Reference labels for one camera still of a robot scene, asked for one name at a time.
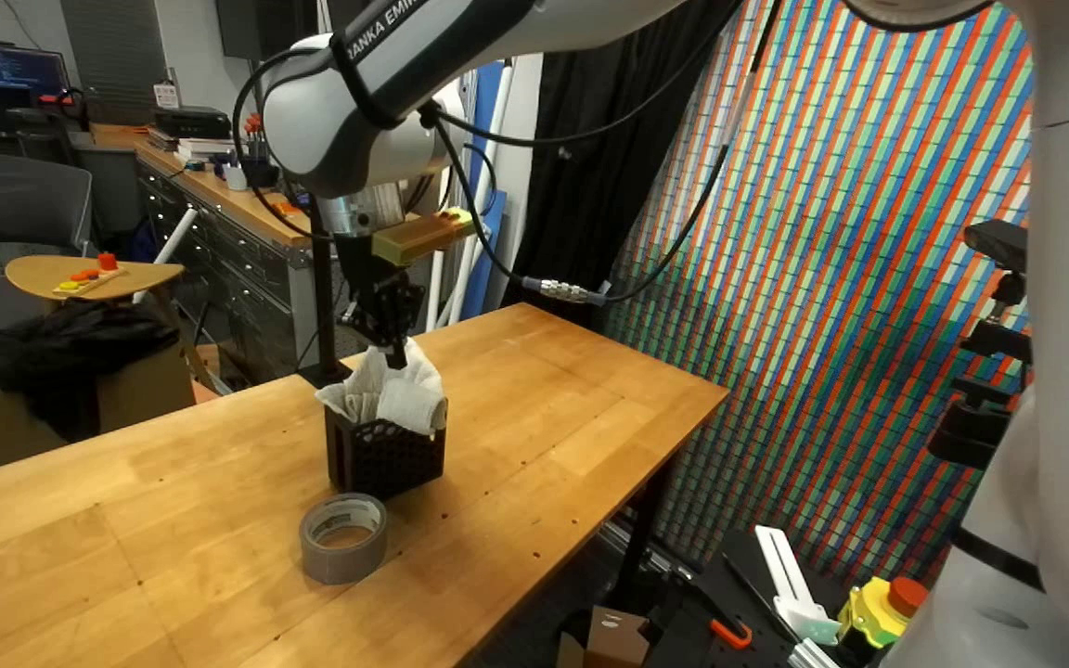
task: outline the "red object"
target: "red object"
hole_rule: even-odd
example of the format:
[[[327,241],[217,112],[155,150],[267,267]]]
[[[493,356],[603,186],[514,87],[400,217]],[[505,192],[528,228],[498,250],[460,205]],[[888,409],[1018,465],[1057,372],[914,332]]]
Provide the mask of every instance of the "red object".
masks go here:
[[[739,633],[731,633],[731,627],[724,627],[719,622],[712,622],[708,625],[708,633],[724,644],[724,646],[731,646],[731,650],[749,650],[754,646],[754,627],[748,627],[748,625],[736,625]]]
[[[117,254],[97,254],[97,267],[101,272],[118,272],[118,257]]]
[[[917,578],[898,577],[898,578],[893,582],[893,604],[896,604],[903,618],[914,618],[926,601],[930,601],[930,587],[922,587]]]

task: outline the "duct tape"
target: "duct tape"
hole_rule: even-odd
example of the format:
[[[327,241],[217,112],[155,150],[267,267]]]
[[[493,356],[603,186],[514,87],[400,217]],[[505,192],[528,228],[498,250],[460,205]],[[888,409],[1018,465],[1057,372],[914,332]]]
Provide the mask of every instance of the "duct tape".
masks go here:
[[[388,508],[368,493],[338,493],[300,523],[306,577],[347,587],[372,577],[388,557]]]

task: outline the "black container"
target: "black container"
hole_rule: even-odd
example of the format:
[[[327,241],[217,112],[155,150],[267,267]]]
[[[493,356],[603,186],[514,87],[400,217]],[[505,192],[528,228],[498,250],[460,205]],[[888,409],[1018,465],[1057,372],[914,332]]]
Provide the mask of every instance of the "black container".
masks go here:
[[[327,431],[327,479],[343,493],[388,503],[445,472],[445,431],[429,439],[388,420],[349,425],[338,413],[327,413]]]

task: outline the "black bag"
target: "black bag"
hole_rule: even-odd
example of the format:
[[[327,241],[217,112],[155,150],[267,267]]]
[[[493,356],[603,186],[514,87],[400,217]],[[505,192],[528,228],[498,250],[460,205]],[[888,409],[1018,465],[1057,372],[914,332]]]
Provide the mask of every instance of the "black bag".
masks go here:
[[[97,378],[169,348],[175,328],[135,306],[72,301],[53,316],[0,332],[0,392],[24,395],[27,409],[59,439],[101,434]]]

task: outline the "wooden tabletop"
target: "wooden tabletop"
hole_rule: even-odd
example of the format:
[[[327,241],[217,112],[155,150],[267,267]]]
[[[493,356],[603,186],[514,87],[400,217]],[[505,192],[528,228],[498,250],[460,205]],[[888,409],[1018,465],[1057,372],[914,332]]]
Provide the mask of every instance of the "wooden tabletop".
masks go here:
[[[231,191],[213,171],[187,171],[175,153],[165,153],[148,142],[144,127],[95,127],[95,145],[135,150],[137,161],[155,174],[175,174],[175,186],[187,191],[199,205],[217,207],[222,220],[243,225],[263,241],[310,250],[310,239],[284,228],[248,191]],[[284,192],[267,200],[300,229],[312,229],[310,217],[294,207]]]
[[[724,400],[528,306],[421,346],[445,476],[347,589],[299,568],[330,497],[300,378],[0,469],[0,664],[458,664]]]
[[[43,296],[43,301],[118,301],[129,294],[148,294],[170,278],[179,278],[187,267],[182,263],[118,263],[117,276],[104,276],[97,281],[85,281],[77,294],[55,289],[72,276],[97,267],[95,257],[15,257],[7,263],[7,281],[19,294]]]

